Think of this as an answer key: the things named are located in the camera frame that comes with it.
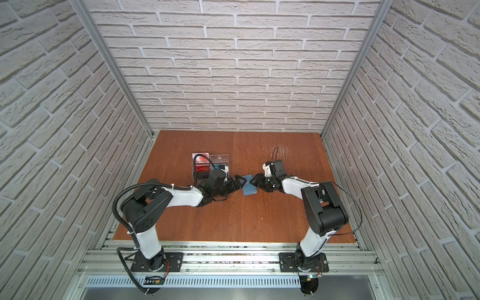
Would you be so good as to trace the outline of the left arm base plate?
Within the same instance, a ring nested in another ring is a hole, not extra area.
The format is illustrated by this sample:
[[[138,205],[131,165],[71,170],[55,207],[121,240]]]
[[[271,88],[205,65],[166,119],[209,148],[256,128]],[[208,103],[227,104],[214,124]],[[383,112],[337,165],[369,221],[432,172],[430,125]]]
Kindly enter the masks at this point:
[[[167,268],[170,272],[180,272],[184,254],[182,252],[162,252],[151,259],[146,259],[141,252],[137,252],[130,270],[132,272],[161,272]]]

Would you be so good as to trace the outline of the blue leather card holder wallet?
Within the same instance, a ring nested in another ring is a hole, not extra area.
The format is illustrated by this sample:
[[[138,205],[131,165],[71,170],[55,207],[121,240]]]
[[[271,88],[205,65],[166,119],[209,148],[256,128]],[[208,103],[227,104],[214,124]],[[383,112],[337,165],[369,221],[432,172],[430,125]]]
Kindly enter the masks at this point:
[[[245,179],[245,184],[242,187],[242,193],[244,196],[252,196],[258,193],[258,189],[256,186],[251,184],[254,176],[252,174],[244,175],[243,178]]]

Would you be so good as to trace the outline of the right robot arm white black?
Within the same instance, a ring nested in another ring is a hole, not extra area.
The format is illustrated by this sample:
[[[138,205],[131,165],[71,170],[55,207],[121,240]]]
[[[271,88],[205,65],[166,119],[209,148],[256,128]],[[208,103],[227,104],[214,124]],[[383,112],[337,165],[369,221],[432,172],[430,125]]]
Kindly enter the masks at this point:
[[[288,175],[281,160],[268,161],[262,165],[263,173],[252,178],[250,183],[273,193],[279,191],[303,201],[309,228],[298,243],[295,260],[299,268],[311,269],[320,261],[323,246],[344,225],[349,216],[332,181],[313,182]]]

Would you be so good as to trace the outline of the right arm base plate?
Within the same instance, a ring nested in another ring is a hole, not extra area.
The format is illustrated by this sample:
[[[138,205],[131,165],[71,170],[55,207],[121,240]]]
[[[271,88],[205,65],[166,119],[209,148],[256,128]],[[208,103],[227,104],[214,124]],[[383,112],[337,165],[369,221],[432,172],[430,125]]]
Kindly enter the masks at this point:
[[[282,273],[314,272],[317,274],[328,273],[330,267],[325,253],[311,257],[304,257],[300,252],[280,252],[279,266]]]

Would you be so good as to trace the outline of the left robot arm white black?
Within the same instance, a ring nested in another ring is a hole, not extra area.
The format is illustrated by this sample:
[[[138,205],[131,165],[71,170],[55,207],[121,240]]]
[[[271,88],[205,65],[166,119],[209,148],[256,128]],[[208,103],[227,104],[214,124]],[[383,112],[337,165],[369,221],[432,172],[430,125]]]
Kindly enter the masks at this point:
[[[243,188],[246,178],[231,177],[223,169],[214,169],[206,182],[181,187],[151,179],[126,188],[112,203],[112,213],[132,236],[135,249],[150,263],[163,264],[164,251],[156,232],[156,223],[167,208],[203,207],[226,198]]]

